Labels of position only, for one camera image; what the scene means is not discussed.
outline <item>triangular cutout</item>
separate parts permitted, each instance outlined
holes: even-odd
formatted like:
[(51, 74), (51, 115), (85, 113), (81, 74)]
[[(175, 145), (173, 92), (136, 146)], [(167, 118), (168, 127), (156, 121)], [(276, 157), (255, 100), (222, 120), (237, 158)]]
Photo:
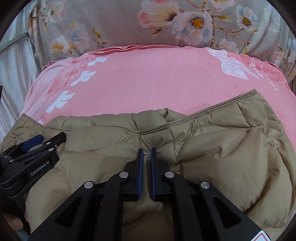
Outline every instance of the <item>triangular cutout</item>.
[(76, 198), (64, 211), (63, 213), (56, 219), (56, 223), (66, 227), (70, 228), (73, 224), (75, 215), (77, 213), (77, 210), (79, 208), (79, 205), (81, 203), (82, 198), (78, 197)]
[(213, 201), (225, 228), (228, 229), (241, 222), (240, 218), (236, 216), (219, 198), (214, 197)]

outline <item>silver screw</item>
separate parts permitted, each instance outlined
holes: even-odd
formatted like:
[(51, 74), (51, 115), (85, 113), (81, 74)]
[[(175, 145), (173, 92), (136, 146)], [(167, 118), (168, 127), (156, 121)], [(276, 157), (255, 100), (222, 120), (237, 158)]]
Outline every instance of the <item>silver screw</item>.
[(87, 188), (87, 189), (90, 189), (90, 188), (92, 188), (93, 185), (94, 185), (94, 184), (93, 184), (92, 182), (86, 182), (86, 183), (84, 184), (84, 187)]
[(121, 173), (119, 173), (119, 176), (121, 178), (127, 178), (128, 177), (128, 173), (127, 172), (121, 172)]
[(172, 178), (172, 177), (174, 177), (174, 175), (175, 174), (173, 172), (166, 172), (165, 173), (165, 176), (168, 177), (168, 178)]
[(208, 188), (210, 187), (210, 184), (209, 184), (208, 182), (202, 182), (202, 183), (200, 184), (200, 186), (201, 186), (202, 188), (204, 188), (204, 189), (208, 189)]

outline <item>fingernail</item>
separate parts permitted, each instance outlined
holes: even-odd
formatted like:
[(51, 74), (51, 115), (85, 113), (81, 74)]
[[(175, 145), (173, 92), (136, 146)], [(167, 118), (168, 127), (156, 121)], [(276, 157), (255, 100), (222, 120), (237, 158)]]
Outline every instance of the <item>fingernail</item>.
[(15, 218), (13, 222), (19, 229), (23, 228), (22, 221), (19, 218)]

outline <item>blue gripper pad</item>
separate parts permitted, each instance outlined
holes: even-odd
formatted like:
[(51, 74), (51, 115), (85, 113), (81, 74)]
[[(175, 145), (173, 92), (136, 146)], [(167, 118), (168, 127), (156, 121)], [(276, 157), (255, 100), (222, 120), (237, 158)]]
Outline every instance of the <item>blue gripper pad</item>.
[(139, 173), (138, 173), (138, 183), (137, 183), (138, 199), (141, 198), (141, 194), (142, 194), (143, 168), (144, 168), (144, 151), (142, 150), (141, 157), (140, 157)]
[(22, 151), (24, 153), (27, 153), (32, 147), (42, 144), (43, 141), (44, 137), (42, 135), (37, 135), (24, 142), (24, 144), (22, 145)]
[(156, 177), (155, 177), (155, 168), (154, 168), (154, 157), (152, 149), (150, 150), (150, 166), (151, 166), (151, 181), (152, 181), (152, 199), (156, 200)]

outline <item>orange flower center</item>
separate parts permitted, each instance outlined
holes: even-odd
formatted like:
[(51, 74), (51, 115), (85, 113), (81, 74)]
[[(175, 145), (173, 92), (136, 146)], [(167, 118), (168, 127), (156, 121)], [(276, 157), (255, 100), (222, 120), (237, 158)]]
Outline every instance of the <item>orange flower center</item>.
[(190, 22), (192, 26), (197, 29), (201, 29), (204, 24), (204, 20), (202, 18), (193, 18)]
[(242, 20), (242, 22), (243, 22), (243, 24), (246, 25), (246, 26), (250, 26), (250, 25), (251, 25), (251, 22), (250, 22), (250, 20), (249, 20), (248, 18), (244, 18), (244, 19)]

